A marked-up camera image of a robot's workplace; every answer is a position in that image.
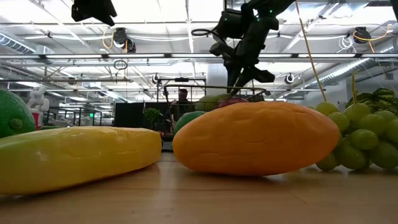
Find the wooden table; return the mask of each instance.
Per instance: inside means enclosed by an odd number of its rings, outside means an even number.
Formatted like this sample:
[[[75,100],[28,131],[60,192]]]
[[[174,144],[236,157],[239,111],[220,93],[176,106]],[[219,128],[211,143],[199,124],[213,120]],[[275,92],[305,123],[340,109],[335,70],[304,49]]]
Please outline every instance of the wooden table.
[[[314,167],[239,178],[199,174],[173,154],[146,169],[30,197],[0,197],[0,223],[398,223],[398,172]]]

